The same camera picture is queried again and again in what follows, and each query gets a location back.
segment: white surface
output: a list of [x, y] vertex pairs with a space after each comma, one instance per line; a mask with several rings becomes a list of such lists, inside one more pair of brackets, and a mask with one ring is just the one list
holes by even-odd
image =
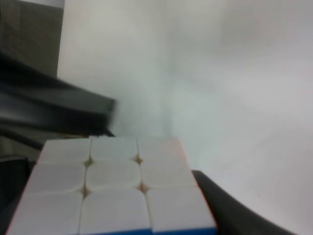
[[143, 189], [195, 187], [191, 169], [183, 162], [146, 160], [140, 165]]
[[150, 228], [146, 199], [137, 189], [110, 188], [84, 200], [81, 235]]
[[24, 194], [82, 192], [85, 166], [72, 164], [37, 164], [27, 182]]
[[216, 228], [199, 188], [158, 188], [147, 192], [153, 232]]
[[313, 135], [282, 130], [223, 171], [205, 172], [264, 218], [295, 234], [313, 234]]
[[26, 1], [26, 2], [32, 2], [47, 6], [54, 6], [59, 8], [64, 8], [64, 2], [65, 0], [20, 0], [20, 1]]
[[70, 139], [47, 141], [38, 163], [88, 163], [90, 139]]
[[[115, 134], [179, 136], [191, 167], [214, 175], [281, 125], [313, 130], [312, 6], [311, 0], [68, 1], [58, 76], [117, 98]], [[251, 193], [245, 185], [241, 191]], [[284, 198], [294, 202], [292, 194]], [[279, 213], [285, 205], [268, 207]], [[289, 211], [280, 220], [301, 234], [293, 216], [306, 219]]]
[[186, 161], [179, 138], [145, 137], [138, 140], [139, 159]]
[[135, 138], [98, 138], [92, 140], [91, 159], [102, 160], [134, 160], [138, 159], [137, 141]]
[[7, 235], [78, 234], [80, 193], [23, 196]]
[[130, 160], [103, 161], [88, 167], [86, 189], [88, 192], [106, 188], [128, 187], [140, 189], [139, 164]]

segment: white cube face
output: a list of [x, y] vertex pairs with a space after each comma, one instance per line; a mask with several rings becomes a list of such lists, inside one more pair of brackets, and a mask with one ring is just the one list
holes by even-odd
[[37, 164], [25, 194], [83, 192], [86, 167], [82, 163]]
[[103, 160], [138, 160], [136, 138], [98, 138], [92, 140], [91, 159]]
[[138, 140], [139, 158], [144, 160], [186, 161], [179, 138], [150, 137]]
[[84, 163], [89, 162], [90, 139], [47, 141], [38, 163]]
[[93, 192], [83, 203], [80, 235], [137, 232], [151, 233], [146, 199], [132, 188]]
[[78, 234], [81, 193], [25, 195], [7, 235]]
[[139, 164], [131, 160], [96, 162], [87, 170], [86, 189], [88, 193], [106, 188], [140, 189], [140, 186]]
[[140, 168], [144, 190], [197, 186], [189, 166], [184, 162], [146, 160]]
[[146, 196], [155, 234], [216, 234], [215, 221], [199, 188], [151, 189]]

